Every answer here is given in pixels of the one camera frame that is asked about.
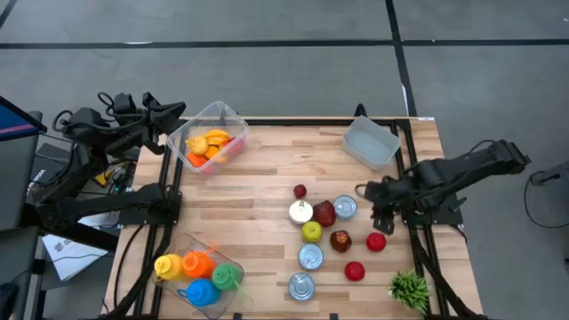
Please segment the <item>computer monitor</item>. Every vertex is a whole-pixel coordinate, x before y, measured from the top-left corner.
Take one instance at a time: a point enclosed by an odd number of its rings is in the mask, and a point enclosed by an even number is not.
[[[0,141],[13,140],[47,132],[34,117],[0,96]]]

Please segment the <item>tin can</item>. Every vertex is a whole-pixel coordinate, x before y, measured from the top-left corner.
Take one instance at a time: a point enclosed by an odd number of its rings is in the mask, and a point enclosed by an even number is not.
[[[299,263],[306,270],[316,270],[324,263],[324,253],[315,244],[304,244],[299,250]]]
[[[312,205],[307,201],[297,200],[288,209],[291,220],[297,224],[304,224],[312,219]]]
[[[308,301],[314,297],[316,285],[314,279],[307,273],[300,272],[291,277],[288,282],[288,292],[297,301]]]
[[[344,220],[350,219],[355,216],[357,212],[356,200],[348,195],[338,196],[334,200],[334,210],[338,218]]]

